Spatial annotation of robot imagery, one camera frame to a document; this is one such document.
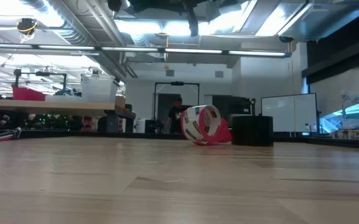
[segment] doorway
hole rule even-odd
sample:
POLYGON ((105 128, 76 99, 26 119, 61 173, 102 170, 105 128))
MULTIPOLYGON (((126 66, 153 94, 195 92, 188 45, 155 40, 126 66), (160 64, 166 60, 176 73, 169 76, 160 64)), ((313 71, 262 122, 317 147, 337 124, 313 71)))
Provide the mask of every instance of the doorway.
POLYGON ((180 94, 159 93, 157 95, 157 119, 164 123, 163 133, 169 133, 168 113, 178 98, 180 98, 180 94))

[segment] cardboard box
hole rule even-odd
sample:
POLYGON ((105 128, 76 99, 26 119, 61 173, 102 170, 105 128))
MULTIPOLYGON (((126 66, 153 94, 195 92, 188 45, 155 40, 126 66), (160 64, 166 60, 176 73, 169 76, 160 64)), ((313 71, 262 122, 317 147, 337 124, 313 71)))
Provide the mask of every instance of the cardboard box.
POLYGON ((116 96, 115 105, 125 108, 125 98, 123 96, 116 96))

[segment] whiteboard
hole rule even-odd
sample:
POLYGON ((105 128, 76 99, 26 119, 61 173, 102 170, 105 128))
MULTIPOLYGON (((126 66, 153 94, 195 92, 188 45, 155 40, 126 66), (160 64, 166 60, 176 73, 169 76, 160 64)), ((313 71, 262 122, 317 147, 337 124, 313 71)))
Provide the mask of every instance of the whiteboard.
POLYGON ((263 116, 273 117, 275 132, 317 132, 315 93, 262 98, 261 106, 263 116))
POLYGON ((295 95, 296 131, 317 132, 316 94, 295 95))

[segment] floor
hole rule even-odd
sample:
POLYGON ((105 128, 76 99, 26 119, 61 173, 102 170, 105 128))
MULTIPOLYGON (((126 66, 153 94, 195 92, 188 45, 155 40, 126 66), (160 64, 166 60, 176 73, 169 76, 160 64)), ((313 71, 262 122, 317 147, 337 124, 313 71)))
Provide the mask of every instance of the floor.
POLYGON ((0 223, 359 223, 359 149, 0 142, 0 223))

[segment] workbench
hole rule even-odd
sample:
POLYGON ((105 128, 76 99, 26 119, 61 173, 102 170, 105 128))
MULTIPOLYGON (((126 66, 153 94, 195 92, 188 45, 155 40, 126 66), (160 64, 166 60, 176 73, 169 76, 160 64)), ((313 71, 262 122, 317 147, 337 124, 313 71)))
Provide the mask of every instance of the workbench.
POLYGON ((0 100, 0 111, 15 114, 61 114, 79 116, 107 116, 107 132, 118 132, 118 118, 126 119, 127 130, 132 130, 136 114, 113 103, 46 102, 0 100))

